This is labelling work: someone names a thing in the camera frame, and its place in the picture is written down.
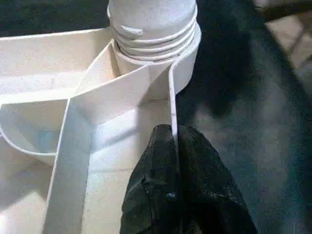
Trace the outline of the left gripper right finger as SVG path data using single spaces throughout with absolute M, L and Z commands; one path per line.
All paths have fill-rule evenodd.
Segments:
M 201 232 L 257 233 L 234 178 L 206 137 L 180 126 L 178 149 L 184 198 Z

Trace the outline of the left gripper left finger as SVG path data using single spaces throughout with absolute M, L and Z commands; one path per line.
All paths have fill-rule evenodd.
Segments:
M 129 178 L 122 234 L 176 234 L 180 225 L 176 146 L 170 125 L 160 124 Z

